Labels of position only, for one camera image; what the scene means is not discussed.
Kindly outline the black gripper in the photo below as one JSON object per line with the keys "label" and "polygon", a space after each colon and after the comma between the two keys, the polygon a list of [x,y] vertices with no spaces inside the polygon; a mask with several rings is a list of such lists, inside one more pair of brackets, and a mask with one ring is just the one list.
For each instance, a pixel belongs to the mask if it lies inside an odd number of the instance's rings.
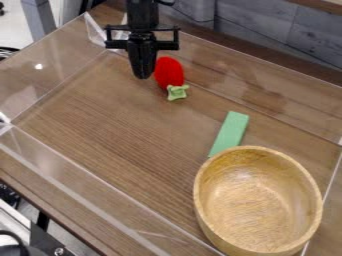
{"label": "black gripper", "polygon": [[[179,49],[179,31],[178,26],[158,25],[154,28],[132,29],[128,25],[107,25],[106,31],[106,48],[128,50],[128,58],[135,76],[147,79],[155,70],[156,50]],[[128,32],[127,39],[114,39],[112,32]],[[174,39],[171,41],[159,41],[155,32],[171,32]],[[139,45],[143,45],[143,71],[140,63]]]}

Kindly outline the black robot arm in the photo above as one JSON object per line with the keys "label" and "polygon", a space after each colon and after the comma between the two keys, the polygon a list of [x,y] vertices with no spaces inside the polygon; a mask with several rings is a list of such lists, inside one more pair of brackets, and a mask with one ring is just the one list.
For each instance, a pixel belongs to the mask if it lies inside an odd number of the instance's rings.
{"label": "black robot arm", "polygon": [[159,5],[174,4],[175,0],[126,0],[127,23],[104,27],[106,48],[127,51],[131,69],[139,79],[152,75],[158,52],[179,49],[180,28],[159,23]]}

